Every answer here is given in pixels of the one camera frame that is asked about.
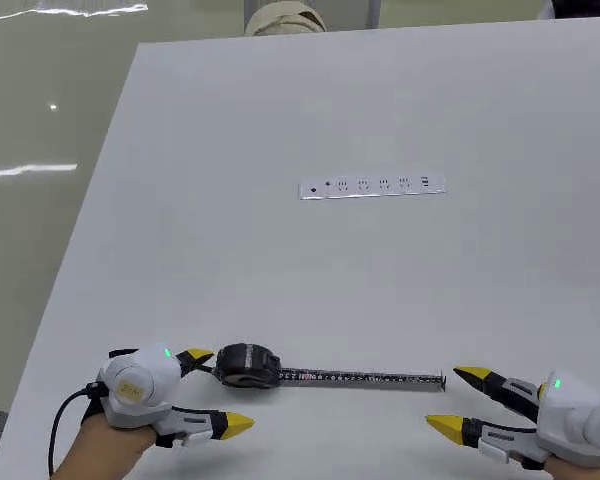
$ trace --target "hand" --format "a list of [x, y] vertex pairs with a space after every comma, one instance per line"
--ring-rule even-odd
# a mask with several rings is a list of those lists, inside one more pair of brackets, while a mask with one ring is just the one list
[[578, 467], [556, 457], [549, 457], [544, 468], [555, 480], [600, 480], [600, 469]]
[[53, 480], [120, 480], [156, 441], [151, 427], [122, 430], [103, 414], [84, 421]]

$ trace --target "tape measure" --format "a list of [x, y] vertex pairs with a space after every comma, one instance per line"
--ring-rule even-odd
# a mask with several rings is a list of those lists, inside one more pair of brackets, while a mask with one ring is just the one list
[[271, 350], [250, 343], [236, 343], [221, 349], [212, 373], [224, 385], [236, 388], [293, 386], [444, 391], [447, 383], [442, 373], [419, 375], [282, 368], [280, 358]]

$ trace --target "white table surface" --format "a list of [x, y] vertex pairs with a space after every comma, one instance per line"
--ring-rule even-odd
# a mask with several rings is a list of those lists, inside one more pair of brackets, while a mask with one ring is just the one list
[[[449, 193], [303, 202], [304, 178], [424, 168]], [[288, 366], [559, 366], [600, 388], [600, 20], [141, 45], [0, 445], [44, 478], [53, 415], [109, 349], [268, 345]], [[69, 408], [59, 461], [84, 403]], [[520, 422], [446, 394], [225, 390], [256, 419], [138, 479], [504, 478], [425, 425]]]

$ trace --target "floor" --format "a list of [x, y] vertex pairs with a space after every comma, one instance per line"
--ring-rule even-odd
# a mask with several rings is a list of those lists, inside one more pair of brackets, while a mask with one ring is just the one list
[[[351, 5], [322, 2], [329, 15]], [[542, 3], [384, 0], [380, 27], [527, 20]], [[0, 0], [1, 410], [15, 395], [136, 45], [238, 36], [242, 12], [241, 0]]]

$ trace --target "power strip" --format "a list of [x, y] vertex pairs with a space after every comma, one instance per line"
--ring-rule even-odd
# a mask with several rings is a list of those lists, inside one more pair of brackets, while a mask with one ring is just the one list
[[325, 198], [423, 195], [445, 193], [446, 191], [444, 178], [430, 173], [379, 176], [344, 175], [304, 181], [300, 184], [299, 196], [301, 200], [322, 200]]

